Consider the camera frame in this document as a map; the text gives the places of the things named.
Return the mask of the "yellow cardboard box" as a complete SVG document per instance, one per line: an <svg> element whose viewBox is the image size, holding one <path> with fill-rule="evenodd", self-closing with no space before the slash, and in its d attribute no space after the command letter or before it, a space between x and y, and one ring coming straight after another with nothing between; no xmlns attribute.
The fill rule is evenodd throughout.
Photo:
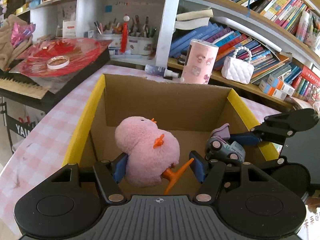
<svg viewBox="0 0 320 240"><path fill-rule="evenodd" d="M260 121L231 88L144 77L103 74L90 93L71 137L63 163L90 167L120 155L114 132L129 116L155 119L160 129L180 143L180 163L189 152L204 154L212 130L229 124L231 133L244 133Z"/></svg>

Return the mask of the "orange blue box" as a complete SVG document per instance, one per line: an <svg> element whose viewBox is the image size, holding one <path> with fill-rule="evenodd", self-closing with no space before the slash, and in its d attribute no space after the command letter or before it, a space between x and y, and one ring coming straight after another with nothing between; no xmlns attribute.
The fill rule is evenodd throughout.
<svg viewBox="0 0 320 240"><path fill-rule="evenodd" d="M264 94L270 95L270 96L277 98L281 101L284 101L287 96L284 92L272 87L270 84L268 84L264 80L260 81L259 88Z"/></svg>
<svg viewBox="0 0 320 240"><path fill-rule="evenodd" d="M276 88L289 96L293 96L293 94L295 92L295 89L291 85L285 83L283 80L281 80L271 74L268 76L267 83L271 87Z"/></svg>

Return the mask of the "beige cloth bundle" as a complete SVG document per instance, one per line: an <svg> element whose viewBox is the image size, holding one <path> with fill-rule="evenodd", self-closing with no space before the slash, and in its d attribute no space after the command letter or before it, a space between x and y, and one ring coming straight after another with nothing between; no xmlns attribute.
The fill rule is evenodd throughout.
<svg viewBox="0 0 320 240"><path fill-rule="evenodd" d="M30 25L16 15L9 15L1 27L1 70L7 71L9 65L31 44L33 34L23 37L18 32L24 32Z"/></svg>

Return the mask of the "black keyboard piano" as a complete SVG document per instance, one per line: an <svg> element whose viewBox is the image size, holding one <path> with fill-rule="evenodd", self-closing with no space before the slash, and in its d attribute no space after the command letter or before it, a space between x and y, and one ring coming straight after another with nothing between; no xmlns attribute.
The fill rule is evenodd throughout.
<svg viewBox="0 0 320 240"><path fill-rule="evenodd" d="M27 77L1 73L1 96L48 113L73 89L95 74L110 60L107 48L82 70L58 77Z"/></svg>

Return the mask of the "pink cartoon cylinder canister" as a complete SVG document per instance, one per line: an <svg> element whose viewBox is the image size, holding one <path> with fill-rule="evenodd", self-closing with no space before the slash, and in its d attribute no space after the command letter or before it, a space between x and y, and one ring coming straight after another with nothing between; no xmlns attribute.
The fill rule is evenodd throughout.
<svg viewBox="0 0 320 240"><path fill-rule="evenodd" d="M219 48L207 41L192 39L182 72L184 83L208 84Z"/></svg>

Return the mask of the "pink plush chick toy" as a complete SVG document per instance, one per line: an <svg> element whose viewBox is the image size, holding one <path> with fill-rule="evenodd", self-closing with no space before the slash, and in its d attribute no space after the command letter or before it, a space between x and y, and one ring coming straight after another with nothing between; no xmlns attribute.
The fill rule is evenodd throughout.
<svg viewBox="0 0 320 240"><path fill-rule="evenodd" d="M154 187L163 179L169 181L164 194L169 194L186 169L194 162L190 158L176 172L180 145L172 133L159 129L157 122L142 116L124 119L116 128L118 148L128 155L125 179L136 187Z"/></svg>

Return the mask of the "lower orange blue box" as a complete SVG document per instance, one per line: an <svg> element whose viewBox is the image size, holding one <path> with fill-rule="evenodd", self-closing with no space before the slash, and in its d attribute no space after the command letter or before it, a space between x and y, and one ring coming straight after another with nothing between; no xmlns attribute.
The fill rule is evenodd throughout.
<svg viewBox="0 0 320 240"><path fill-rule="evenodd" d="M264 94L270 95L270 96L277 98L281 101L284 101L287 96L284 92L272 87L270 84L268 84L264 80L260 81L259 88Z"/></svg>

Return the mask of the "small spray bottle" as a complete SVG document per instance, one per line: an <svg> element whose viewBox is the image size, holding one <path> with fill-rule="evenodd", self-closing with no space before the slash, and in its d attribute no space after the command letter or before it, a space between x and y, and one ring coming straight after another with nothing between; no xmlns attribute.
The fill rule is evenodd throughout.
<svg viewBox="0 0 320 240"><path fill-rule="evenodd" d="M147 64L145 66L144 71L150 75L179 78L178 73L173 72L172 70L168 70L168 68L165 68L165 67L157 67L157 66Z"/></svg>

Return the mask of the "small toy car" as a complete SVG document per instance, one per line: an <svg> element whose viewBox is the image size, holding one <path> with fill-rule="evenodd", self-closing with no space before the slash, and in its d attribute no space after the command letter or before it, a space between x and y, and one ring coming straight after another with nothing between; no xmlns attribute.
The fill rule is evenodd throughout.
<svg viewBox="0 0 320 240"><path fill-rule="evenodd" d="M214 129L206 142L206 159L233 159L243 163L246 156L244 148L236 141L230 144L229 139L231 139L229 123Z"/></svg>

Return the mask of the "white quilted pearl handbag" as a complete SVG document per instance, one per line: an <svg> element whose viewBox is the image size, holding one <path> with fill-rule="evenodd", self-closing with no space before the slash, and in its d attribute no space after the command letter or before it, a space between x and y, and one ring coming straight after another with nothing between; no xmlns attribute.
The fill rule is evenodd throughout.
<svg viewBox="0 0 320 240"><path fill-rule="evenodd" d="M236 58L238 52L241 50L248 52L247 61ZM221 69L222 77L245 85L249 84L254 71L254 66L251 64L251 61L252 53L247 47L240 46L236 48L233 56L227 56L224 60L223 67Z"/></svg>

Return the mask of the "pink cartoon table mat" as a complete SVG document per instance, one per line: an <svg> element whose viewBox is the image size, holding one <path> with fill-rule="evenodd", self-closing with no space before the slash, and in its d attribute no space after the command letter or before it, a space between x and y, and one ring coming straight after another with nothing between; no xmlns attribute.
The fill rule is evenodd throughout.
<svg viewBox="0 0 320 240"><path fill-rule="evenodd" d="M1 165L1 239L20 238L21 233L14 221L14 205L23 194L61 167L76 124L102 74L164 81L142 70L105 65L50 110L9 161Z"/></svg>

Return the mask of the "upper orange blue box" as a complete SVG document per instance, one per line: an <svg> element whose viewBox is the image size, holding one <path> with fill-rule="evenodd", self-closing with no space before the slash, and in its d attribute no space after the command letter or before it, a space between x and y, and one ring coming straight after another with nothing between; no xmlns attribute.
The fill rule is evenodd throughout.
<svg viewBox="0 0 320 240"><path fill-rule="evenodd" d="M295 92L295 89L291 85L285 83L283 80L281 80L271 74L268 76L267 83L271 87L276 88L289 96L293 96L293 94Z"/></svg>

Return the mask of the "red thick book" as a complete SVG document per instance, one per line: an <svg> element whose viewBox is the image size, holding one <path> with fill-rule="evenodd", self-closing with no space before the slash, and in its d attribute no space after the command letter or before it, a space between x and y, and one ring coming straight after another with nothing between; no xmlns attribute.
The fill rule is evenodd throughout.
<svg viewBox="0 0 320 240"><path fill-rule="evenodd" d="M320 85L319 77L307 66L303 66L301 77L309 81L312 85L318 86Z"/></svg>

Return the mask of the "red hanging tassel ornament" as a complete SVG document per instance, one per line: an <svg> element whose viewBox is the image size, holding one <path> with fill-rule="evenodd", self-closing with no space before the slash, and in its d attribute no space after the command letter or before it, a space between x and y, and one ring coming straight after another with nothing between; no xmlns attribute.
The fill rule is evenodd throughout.
<svg viewBox="0 0 320 240"><path fill-rule="evenodd" d="M120 45L120 52L125 53L126 46L127 46L127 37L128 37L128 22L130 21L130 17L128 15L125 15L123 17L124 23L123 23L123 29L122 29L122 36L121 36L121 45Z"/></svg>

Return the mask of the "white tape roll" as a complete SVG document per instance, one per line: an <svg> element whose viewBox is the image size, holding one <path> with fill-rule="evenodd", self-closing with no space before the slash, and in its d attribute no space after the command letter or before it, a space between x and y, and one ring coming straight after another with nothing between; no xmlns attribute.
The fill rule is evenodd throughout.
<svg viewBox="0 0 320 240"><path fill-rule="evenodd" d="M70 62L67 56L55 56L47 61L47 68L57 70L66 67Z"/></svg>

